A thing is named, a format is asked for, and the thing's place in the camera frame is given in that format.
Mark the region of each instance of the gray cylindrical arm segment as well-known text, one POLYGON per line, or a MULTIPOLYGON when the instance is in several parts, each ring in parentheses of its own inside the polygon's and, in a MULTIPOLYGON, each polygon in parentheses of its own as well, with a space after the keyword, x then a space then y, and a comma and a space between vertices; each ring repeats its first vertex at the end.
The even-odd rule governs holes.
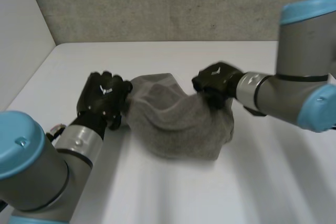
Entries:
POLYGON ((336 12, 280 26, 277 74, 323 76, 335 54, 336 12))
POLYGON ((42 208, 62 193, 68 176, 66 162, 45 138, 41 155, 30 167, 0 180, 0 198, 20 210, 42 208))

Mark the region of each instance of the robotic hand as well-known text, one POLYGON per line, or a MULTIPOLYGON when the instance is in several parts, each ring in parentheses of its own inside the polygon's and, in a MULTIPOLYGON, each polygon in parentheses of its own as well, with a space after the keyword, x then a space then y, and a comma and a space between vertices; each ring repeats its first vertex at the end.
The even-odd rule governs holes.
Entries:
POLYGON ((307 0, 282 9, 276 74, 245 72, 219 62, 193 81, 209 104, 237 99, 253 115, 270 115, 323 132, 336 124, 336 0, 307 0))
POLYGON ((70 221, 105 129, 108 124, 113 130, 119 127, 131 90, 132 84, 120 76, 92 73, 77 103, 78 116, 55 147, 29 115, 0 113, 0 199, 15 208, 10 224, 70 221))

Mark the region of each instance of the concrete wall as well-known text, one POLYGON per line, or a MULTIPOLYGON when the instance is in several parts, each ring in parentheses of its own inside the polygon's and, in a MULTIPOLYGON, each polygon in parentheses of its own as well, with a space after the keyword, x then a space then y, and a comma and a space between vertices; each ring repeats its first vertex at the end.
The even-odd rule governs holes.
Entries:
POLYGON ((276 40, 297 0, 37 0, 57 44, 84 41, 276 40))

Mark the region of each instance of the crumpled towel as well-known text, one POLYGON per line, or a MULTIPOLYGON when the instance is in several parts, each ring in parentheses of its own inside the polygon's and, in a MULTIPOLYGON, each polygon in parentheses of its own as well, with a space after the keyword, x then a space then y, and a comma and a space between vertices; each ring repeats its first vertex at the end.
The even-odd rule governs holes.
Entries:
POLYGON ((216 160, 232 139, 232 99, 210 109, 202 94, 187 95, 170 73, 139 76, 123 111, 126 123, 153 153, 216 160))

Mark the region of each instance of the white tabletop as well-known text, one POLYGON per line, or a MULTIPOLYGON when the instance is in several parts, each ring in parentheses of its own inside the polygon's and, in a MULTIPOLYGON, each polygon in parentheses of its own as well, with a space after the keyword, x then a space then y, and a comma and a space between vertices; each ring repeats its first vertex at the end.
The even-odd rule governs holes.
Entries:
MULTIPOLYGON (((9 109, 48 131, 75 118, 92 71, 125 79, 170 72, 191 94, 191 79, 212 63, 273 73, 275 60, 275 42, 63 44, 9 109)), ((158 158, 128 129, 108 132, 71 223, 336 223, 336 132, 253 117, 237 102, 233 111, 234 138, 215 162, 158 158)))

